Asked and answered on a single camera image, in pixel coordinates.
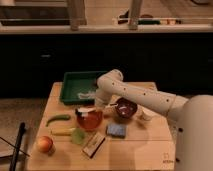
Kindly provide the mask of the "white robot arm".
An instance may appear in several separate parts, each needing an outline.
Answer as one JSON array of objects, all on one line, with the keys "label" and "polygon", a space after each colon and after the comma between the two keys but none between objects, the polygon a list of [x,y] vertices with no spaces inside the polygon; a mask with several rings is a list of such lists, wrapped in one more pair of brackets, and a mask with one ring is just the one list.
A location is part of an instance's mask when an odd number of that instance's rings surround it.
[{"label": "white robot arm", "polygon": [[125,83],[117,69],[97,79],[95,106],[104,109],[113,95],[177,123],[174,171],[213,171],[213,95],[185,98],[137,87]]}]

